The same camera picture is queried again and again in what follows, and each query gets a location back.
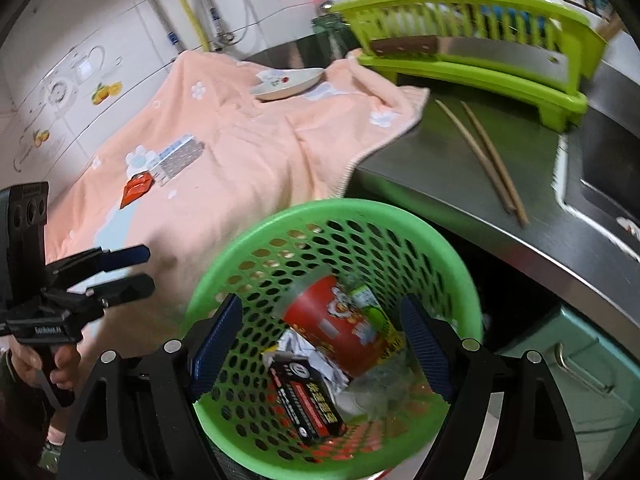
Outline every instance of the teal cabinet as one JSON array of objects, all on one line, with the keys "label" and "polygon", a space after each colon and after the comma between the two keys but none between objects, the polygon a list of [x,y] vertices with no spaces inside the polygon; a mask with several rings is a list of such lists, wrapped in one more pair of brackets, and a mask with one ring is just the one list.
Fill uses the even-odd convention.
[{"label": "teal cabinet", "polygon": [[532,349],[544,356],[562,393],[584,471],[597,478],[640,416],[640,367],[566,307],[501,353],[521,357]]}]

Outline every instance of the red can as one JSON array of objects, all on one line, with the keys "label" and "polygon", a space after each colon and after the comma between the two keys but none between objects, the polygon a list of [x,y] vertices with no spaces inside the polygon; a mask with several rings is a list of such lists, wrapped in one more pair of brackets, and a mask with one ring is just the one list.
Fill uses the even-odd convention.
[{"label": "red can", "polygon": [[273,316],[284,320],[351,377],[373,367],[386,348],[386,340],[326,267],[292,283],[275,305]]}]

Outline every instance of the screw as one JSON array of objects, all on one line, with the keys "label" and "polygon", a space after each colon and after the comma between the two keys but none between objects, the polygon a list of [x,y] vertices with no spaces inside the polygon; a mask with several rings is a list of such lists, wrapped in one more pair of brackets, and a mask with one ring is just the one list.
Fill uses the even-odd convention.
[{"label": "screw", "polygon": [[477,352],[480,349],[480,343],[475,339],[465,339],[462,342],[462,348],[469,352]]},{"label": "screw", "polygon": [[116,352],[114,352],[113,350],[107,350],[104,354],[100,356],[100,361],[102,361],[105,364],[108,364],[111,361],[113,361],[115,358],[116,358]]},{"label": "screw", "polygon": [[535,350],[529,350],[527,352],[527,359],[531,361],[533,364],[537,365],[539,362],[542,361],[542,355],[540,355],[540,353],[536,352]]},{"label": "screw", "polygon": [[177,339],[171,339],[171,341],[164,343],[164,351],[168,354],[177,352],[180,348],[182,348],[182,343]]}]

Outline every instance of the white tiled wall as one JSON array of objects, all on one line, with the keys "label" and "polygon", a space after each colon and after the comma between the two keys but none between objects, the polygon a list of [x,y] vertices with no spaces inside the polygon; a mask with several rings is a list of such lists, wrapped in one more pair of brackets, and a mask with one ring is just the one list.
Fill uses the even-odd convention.
[{"label": "white tiled wall", "polygon": [[[156,1],[184,45],[200,47],[179,1]],[[199,0],[189,1],[212,38]],[[213,1],[226,29],[241,38],[228,49],[238,58],[312,33],[312,0]],[[176,54],[146,0],[31,0],[0,48],[0,108],[5,81],[4,94],[17,109],[0,115],[0,188],[48,178],[55,198],[101,143],[149,101]],[[56,77],[66,78],[74,97],[58,113],[41,84],[56,66]],[[74,81],[78,67],[84,75]],[[99,84],[116,90],[94,104]]]}]

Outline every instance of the sink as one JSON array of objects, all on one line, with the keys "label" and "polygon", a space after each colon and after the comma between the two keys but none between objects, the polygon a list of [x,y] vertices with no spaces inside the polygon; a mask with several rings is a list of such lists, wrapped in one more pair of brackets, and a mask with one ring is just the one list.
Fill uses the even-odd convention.
[{"label": "sink", "polygon": [[566,135],[564,202],[640,254],[640,241],[616,221],[640,226],[640,87],[616,74],[609,89],[596,89],[595,79],[581,126]]}]

